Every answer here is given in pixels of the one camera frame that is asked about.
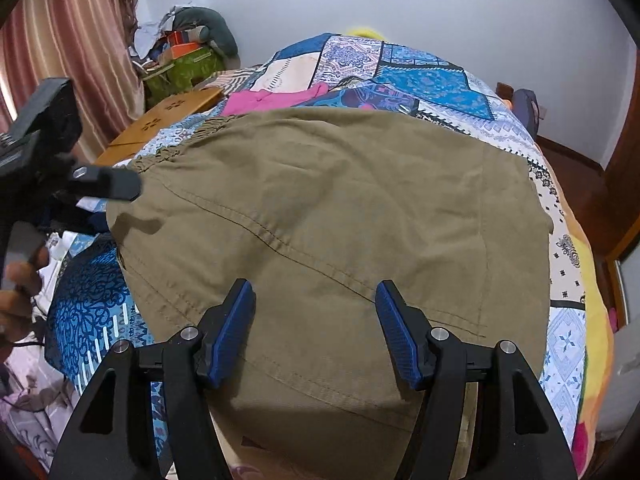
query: pink cloth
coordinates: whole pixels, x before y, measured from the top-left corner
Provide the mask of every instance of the pink cloth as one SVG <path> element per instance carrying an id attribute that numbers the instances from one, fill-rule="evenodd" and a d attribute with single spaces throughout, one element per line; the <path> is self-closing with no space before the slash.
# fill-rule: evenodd
<path id="1" fill-rule="evenodd" d="M 289 108 L 290 106 L 299 105 L 314 97 L 319 97 L 329 91 L 326 83 L 318 83 L 313 85 L 309 90 L 293 93 L 273 93 L 268 90 L 259 90 L 253 92 L 251 90 L 242 90 L 234 92 L 229 96 L 225 108 L 221 115 L 238 115 L 249 112 L 264 112 L 275 108 Z"/>

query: white wall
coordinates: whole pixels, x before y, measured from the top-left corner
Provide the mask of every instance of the white wall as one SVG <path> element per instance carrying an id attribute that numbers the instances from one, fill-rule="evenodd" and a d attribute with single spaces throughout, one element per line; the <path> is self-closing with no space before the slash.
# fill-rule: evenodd
<path id="1" fill-rule="evenodd" d="M 500 80 L 533 89 L 548 108 L 540 134 L 604 164 L 626 115 L 636 51 L 608 0 L 146 0 L 144 8 L 159 19 L 189 1 L 222 13 L 243 65 L 321 32 L 367 26 L 492 88 Z"/>

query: striped curtain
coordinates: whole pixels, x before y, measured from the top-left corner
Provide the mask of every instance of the striped curtain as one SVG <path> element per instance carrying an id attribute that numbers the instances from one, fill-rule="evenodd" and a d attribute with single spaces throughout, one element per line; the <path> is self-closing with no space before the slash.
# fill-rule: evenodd
<path id="1" fill-rule="evenodd" d="M 45 77 L 74 82 L 82 137 L 74 148 L 95 160 L 143 113 L 142 84 L 127 47 L 137 0 L 20 0 L 0 29 L 0 131 Z"/>

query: hand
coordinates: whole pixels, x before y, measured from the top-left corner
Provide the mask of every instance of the hand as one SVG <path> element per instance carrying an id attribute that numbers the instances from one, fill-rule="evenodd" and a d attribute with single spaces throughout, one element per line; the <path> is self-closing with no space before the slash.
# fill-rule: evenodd
<path id="1" fill-rule="evenodd" d="M 18 290 L 0 290 L 0 362 L 9 357 L 13 346 L 31 331 L 31 300 L 42 288 L 38 269 L 49 265 L 49 251 L 42 247 L 34 263 L 13 262 L 6 266 L 7 277 L 17 285 Z"/>

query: blue gripper pad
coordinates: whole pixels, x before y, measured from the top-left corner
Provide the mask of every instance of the blue gripper pad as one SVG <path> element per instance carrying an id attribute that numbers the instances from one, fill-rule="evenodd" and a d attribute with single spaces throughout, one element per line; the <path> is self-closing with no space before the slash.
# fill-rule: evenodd
<path id="1" fill-rule="evenodd" d="M 231 375 L 249 323 L 254 317 L 254 290 L 251 283 L 247 280 L 243 281 L 211 349 L 208 375 L 210 384 L 214 388 L 219 388 L 222 381 Z"/>
<path id="2" fill-rule="evenodd" d="M 393 282 L 380 282 L 376 288 L 376 312 L 400 377 L 417 390 L 424 379 L 418 368 L 418 348 L 393 298 L 399 296 L 398 290 L 389 291 L 388 286 L 396 289 Z"/>

